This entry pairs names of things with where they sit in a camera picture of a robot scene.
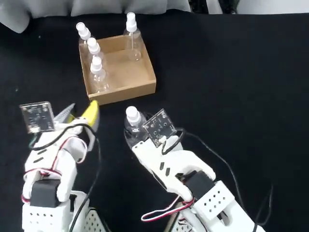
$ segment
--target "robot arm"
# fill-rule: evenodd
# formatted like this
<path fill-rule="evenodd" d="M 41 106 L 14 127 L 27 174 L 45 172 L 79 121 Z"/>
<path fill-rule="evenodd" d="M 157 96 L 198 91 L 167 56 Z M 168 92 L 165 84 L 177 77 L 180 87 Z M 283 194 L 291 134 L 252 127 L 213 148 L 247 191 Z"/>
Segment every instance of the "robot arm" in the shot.
<path fill-rule="evenodd" d="M 177 139 L 168 138 L 166 147 Z M 166 155 L 162 155 L 162 145 L 157 148 L 150 139 L 139 142 L 132 151 L 167 192 L 178 194 L 186 202 L 195 199 L 191 209 L 182 211 L 193 231 L 248 232 L 255 228 L 224 183 L 215 181 L 212 168 L 193 152 L 183 150 L 180 143 Z M 257 226 L 256 232 L 264 230 Z"/>
<path fill-rule="evenodd" d="M 87 152 L 92 150 L 95 136 L 90 129 L 74 125 L 87 124 L 96 131 L 98 103 L 91 102 L 84 114 L 74 120 L 70 120 L 68 113 L 64 110 L 54 118 L 54 131 L 42 133 L 25 163 L 22 193 L 22 227 L 25 231 L 68 231 L 72 218 L 86 198 L 85 193 L 72 191 L 72 187 L 77 176 L 76 164 L 83 162 Z M 50 146 L 39 149 L 54 140 Z M 74 196 L 73 213 L 71 196 Z M 74 232 L 84 228 L 88 205 L 89 200 L 76 220 Z"/>

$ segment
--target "red wire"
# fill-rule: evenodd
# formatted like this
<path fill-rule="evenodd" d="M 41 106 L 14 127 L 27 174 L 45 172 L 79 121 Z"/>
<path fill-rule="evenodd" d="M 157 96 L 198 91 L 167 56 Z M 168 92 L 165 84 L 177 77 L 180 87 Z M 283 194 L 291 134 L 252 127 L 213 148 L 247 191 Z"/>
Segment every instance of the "red wire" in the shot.
<path fill-rule="evenodd" d="M 65 141 L 63 141 L 63 143 L 61 144 L 61 146 L 59 147 L 59 150 L 57 151 L 57 154 L 56 154 L 56 157 L 54 159 L 54 162 L 52 164 L 52 168 L 51 169 L 54 169 L 55 168 L 55 164 L 56 164 L 56 160 L 58 158 L 58 154 L 59 154 L 59 151 L 64 147 L 65 143 L 70 139 L 70 138 L 74 138 L 74 137 L 77 137 L 77 136 L 70 136 L 69 138 L 67 138 Z"/>
<path fill-rule="evenodd" d="M 164 218 L 164 217 L 166 217 L 166 216 L 172 215 L 172 214 L 174 214 L 174 213 L 177 213 L 177 212 L 179 212 L 179 211 L 181 211 L 181 210 L 184 210 L 184 209 L 190 207 L 193 203 L 194 203 L 194 199 L 193 199 L 192 201 L 188 202 L 186 205 L 184 205 L 184 206 L 182 206 L 182 207 L 179 207 L 179 208 L 177 208 L 177 209 L 171 210 L 171 211 L 168 212 L 168 213 L 165 212 L 165 213 L 162 214 L 161 216 L 155 217 L 154 219 L 149 219 L 149 220 L 147 220 L 147 221 L 145 221 L 145 222 L 156 221 L 156 220 L 159 220 L 159 219 Z"/>
<path fill-rule="evenodd" d="M 51 173 L 56 173 L 56 174 L 62 176 L 60 172 L 57 172 L 57 171 L 54 170 L 54 168 L 55 168 L 54 165 L 55 165 L 56 160 L 57 160 L 57 158 L 58 158 L 58 153 L 59 153 L 59 151 L 63 148 L 63 146 L 64 146 L 65 143 L 69 140 L 69 138 L 67 138 L 67 139 L 61 144 L 59 150 L 57 151 L 56 157 L 55 157 L 55 159 L 54 159 L 54 161 L 53 161 L 52 167 L 51 167 L 50 169 L 48 169 L 48 168 L 33 168 L 33 169 L 30 169 L 30 170 L 26 171 L 24 175 L 26 175 L 26 174 L 29 173 L 29 172 L 35 171 L 35 170 L 37 170 L 37 169 L 40 169 L 40 170 L 46 170 L 46 171 L 51 172 Z M 41 171 L 40 171 L 40 173 L 41 173 L 41 175 L 43 175 L 43 176 L 48 175 L 48 173 L 44 173 L 44 172 L 41 172 Z M 25 198 L 25 197 L 23 196 L 23 194 L 21 194 L 21 200 L 22 200 L 23 202 L 25 202 L 25 203 L 29 203 L 29 202 L 30 202 L 30 199 Z"/>

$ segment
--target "circuit board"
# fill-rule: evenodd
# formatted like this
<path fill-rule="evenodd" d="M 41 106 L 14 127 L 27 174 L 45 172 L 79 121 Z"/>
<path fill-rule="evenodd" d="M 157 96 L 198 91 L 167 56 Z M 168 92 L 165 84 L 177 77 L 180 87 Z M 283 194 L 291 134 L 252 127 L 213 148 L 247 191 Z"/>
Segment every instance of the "circuit board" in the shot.
<path fill-rule="evenodd" d="M 47 101 L 20 105 L 28 133 L 54 131 L 54 114 Z"/>
<path fill-rule="evenodd" d="M 159 139 L 161 139 L 163 136 L 166 136 L 168 139 L 177 132 L 164 109 L 160 110 L 158 113 L 152 116 L 143 125 L 143 128 L 146 131 L 148 137 L 154 143 L 155 147 L 159 147 L 161 145 Z"/>

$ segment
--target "open box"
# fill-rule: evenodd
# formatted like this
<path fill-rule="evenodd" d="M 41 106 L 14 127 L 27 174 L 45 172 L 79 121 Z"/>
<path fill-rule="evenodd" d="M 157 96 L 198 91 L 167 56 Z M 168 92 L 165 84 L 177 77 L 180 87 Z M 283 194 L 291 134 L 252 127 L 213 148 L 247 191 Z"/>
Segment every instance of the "open box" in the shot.
<path fill-rule="evenodd" d="M 100 39 L 98 43 L 105 55 L 105 69 L 110 85 L 110 90 L 102 93 L 91 92 L 89 63 L 82 47 L 79 47 L 84 83 L 91 101 L 97 100 L 103 105 L 155 93 L 155 73 L 144 43 L 141 50 L 142 58 L 138 61 L 128 59 L 125 38 L 122 35 Z"/>

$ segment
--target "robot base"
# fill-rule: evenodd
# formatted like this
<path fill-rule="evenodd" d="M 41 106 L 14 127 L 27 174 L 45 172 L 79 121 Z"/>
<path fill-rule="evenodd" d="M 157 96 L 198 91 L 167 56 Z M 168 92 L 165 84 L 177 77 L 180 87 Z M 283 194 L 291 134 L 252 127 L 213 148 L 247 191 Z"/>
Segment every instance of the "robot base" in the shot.
<path fill-rule="evenodd" d="M 76 195 L 73 212 L 70 212 L 70 200 L 56 208 L 24 204 L 22 228 L 25 232 L 68 232 L 71 221 L 86 197 L 81 191 L 72 191 L 71 194 Z M 97 212 L 88 206 L 89 200 L 81 210 L 73 232 L 106 232 L 107 228 L 104 228 Z"/>

